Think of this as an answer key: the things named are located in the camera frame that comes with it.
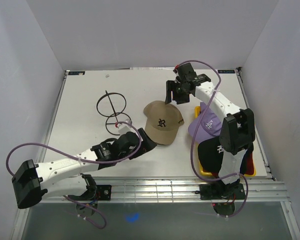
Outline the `beige R baseball cap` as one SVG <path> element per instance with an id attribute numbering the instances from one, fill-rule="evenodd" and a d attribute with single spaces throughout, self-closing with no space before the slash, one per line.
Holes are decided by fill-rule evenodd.
<path id="1" fill-rule="evenodd" d="M 171 145 L 184 124 L 179 109 L 171 103 L 155 100 L 146 105 L 143 113 L 147 118 L 144 130 L 149 138 L 159 145 Z"/>

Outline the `lavender LA baseball cap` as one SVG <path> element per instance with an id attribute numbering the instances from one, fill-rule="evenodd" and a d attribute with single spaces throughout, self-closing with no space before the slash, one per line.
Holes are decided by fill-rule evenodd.
<path id="1" fill-rule="evenodd" d="M 222 123 L 215 113 L 207 108 L 204 102 L 200 103 L 200 107 L 195 109 L 195 113 L 198 114 L 194 120 L 188 126 L 188 133 L 191 137 L 194 137 L 195 129 L 199 122 L 199 117 L 204 110 L 207 109 L 206 114 L 202 118 L 197 134 L 195 136 L 195 142 L 200 144 L 201 142 L 218 137 L 221 132 Z"/>

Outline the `black NY baseball cap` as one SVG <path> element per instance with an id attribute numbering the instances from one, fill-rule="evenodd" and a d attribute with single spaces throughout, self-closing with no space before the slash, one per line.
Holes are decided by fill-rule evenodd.
<path id="1" fill-rule="evenodd" d="M 206 172 L 217 174 L 222 166 L 224 149 L 219 137 L 201 142 L 197 147 L 198 159 Z"/>

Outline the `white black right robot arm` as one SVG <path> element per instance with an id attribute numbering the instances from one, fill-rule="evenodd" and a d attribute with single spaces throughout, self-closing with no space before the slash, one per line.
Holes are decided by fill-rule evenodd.
<path id="1" fill-rule="evenodd" d="M 174 80 L 166 82 L 165 103 L 175 101 L 178 105 L 188 103 L 193 95 L 206 104 L 207 109 L 221 121 L 217 136 L 223 149 L 223 159 L 217 178 L 207 178 L 215 193 L 222 199 L 232 196 L 243 174 L 240 168 L 244 155 L 256 138 L 254 113 L 250 108 L 242 109 L 219 92 L 219 84 L 213 84 L 205 74 L 197 74 L 192 67 L 193 60 L 186 60 L 173 69 Z"/>

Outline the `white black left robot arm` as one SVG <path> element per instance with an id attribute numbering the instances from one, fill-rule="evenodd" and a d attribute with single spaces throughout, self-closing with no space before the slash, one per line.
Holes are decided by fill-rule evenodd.
<path id="1" fill-rule="evenodd" d="M 139 128 L 119 138 L 108 138 L 76 155 L 63 153 L 63 159 L 42 163 L 26 160 L 11 179 L 17 207 L 27 209 L 43 199 L 63 195 L 74 201 L 98 199 L 101 190 L 91 172 L 138 158 L 156 146 L 145 130 Z"/>

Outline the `yellow plastic tray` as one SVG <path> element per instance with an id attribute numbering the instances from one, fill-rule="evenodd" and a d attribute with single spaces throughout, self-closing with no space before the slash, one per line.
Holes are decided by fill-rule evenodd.
<path id="1" fill-rule="evenodd" d="M 195 109 L 196 108 L 200 108 L 200 106 L 196 106 L 195 108 L 194 108 L 194 118 L 198 115 L 198 113 L 195 113 Z M 198 157 L 198 145 L 199 145 L 199 143 L 196 143 L 195 142 L 195 144 L 194 144 L 194 161 L 195 161 L 195 163 L 197 163 L 198 164 L 198 167 L 199 167 L 199 173 L 200 173 L 200 175 L 202 175 L 202 176 L 214 176 L 214 177 L 217 177 L 218 176 L 218 173 L 211 173 L 211 172 L 207 172 L 207 171 L 205 171 L 204 169 L 203 169 L 203 167 L 201 166 L 201 164 L 200 164 L 200 161 L 199 161 L 199 157 Z M 250 152 L 250 153 L 253 153 L 253 150 L 254 150 L 254 146 L 252 145 L 250 148 L 248 148 L 248 152 Z M 245 175 L 245 176 L 255 176 L 256 175 L 256 169 L 255 169 L 255 167 L 254 167 L 254 175 Z"/>

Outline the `dark label sticker right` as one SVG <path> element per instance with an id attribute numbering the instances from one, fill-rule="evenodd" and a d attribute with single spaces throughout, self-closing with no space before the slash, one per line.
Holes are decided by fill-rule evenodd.
<path id="1" fill-rule="evenodd" d="M 233 69 L 218 69 L 217 72 L 219 74 L 235 74 L 235 70 Z"/>

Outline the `dark label sticker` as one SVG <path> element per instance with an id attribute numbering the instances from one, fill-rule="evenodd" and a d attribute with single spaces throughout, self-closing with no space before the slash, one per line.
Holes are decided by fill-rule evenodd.
<path id="1" fill-rule="evenodd" d="M 218 69 L 217 72 L 219 74 L 235 74 L 235 70 L 233 69 Z"/>
<path id="2" fill-rule="evenodd" d="M 85 75 L 85 71 L 69 71 L 68 75 L 69 76 L 83 76 Z"/>

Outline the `dark label sticker left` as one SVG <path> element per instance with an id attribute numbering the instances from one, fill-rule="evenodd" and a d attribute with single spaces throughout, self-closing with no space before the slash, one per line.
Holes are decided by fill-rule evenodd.
<path id="1" fill-rule="evenodd" d="M 69 76 L 83 76 L 85 75 L 85 71 L 69 71 L 68 75 Z"/>

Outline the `red LA baseball cap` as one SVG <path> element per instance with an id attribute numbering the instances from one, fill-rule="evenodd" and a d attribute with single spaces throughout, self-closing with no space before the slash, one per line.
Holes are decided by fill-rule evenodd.
<path id="1" fill-rule="evenodd" d="M 253 153 L 246 151 L 242 158 L 240 173 L 247 176 L 253 176 L 255 174 L 255 166 L 253 161 Z"/>

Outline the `paper strip at wall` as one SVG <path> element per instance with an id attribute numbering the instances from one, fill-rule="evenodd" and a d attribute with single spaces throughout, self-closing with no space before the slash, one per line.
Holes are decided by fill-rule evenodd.
<path id="1" fill-rule="evenodd" d="M 144 66 L 144 67 L 130 67 L 130 70 L 173 70 L 174 67 L 166 67 L 166 66 Z"/>

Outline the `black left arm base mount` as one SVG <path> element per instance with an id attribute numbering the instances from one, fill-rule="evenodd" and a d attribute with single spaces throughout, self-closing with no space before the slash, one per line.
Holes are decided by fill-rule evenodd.
<path id="1" fill-rule="evenodd" d="M 101 184 L 89 187 L 81 195 L 73 195 L 71 198 L 76 201 L 109 201 L 112 195 L 112 185 Z"/>

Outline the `aluminium frame rail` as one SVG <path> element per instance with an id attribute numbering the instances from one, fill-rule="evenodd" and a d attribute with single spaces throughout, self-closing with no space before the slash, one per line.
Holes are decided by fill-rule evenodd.
<path id="1" fill-rule="evenodd" d="M 198 178 L 109 178 L 94 177 L 97 185 L 110 185 L 109 203 L 200 203 L 200 186 L 210 186 Z M 282 181 L 270 178 L 248 179 L 244 191 L 249 202 L 288 202 L 290 196 Z M 56 203 L 68 195 L 81 195 L 86 183 L 72 177 L 48 187 L 41 202 Z"/>

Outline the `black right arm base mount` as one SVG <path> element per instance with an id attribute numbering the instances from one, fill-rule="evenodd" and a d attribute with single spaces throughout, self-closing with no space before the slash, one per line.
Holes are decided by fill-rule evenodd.
<path id="1" fill-rule="evenodd" d="M 235 186 L 221 186 L 219 184 L 200 184 L 195 194 L 200 195 L 201 200 L 222 200 L 235 198 L 244 200 L 246 193 L 241 183 Z"/>

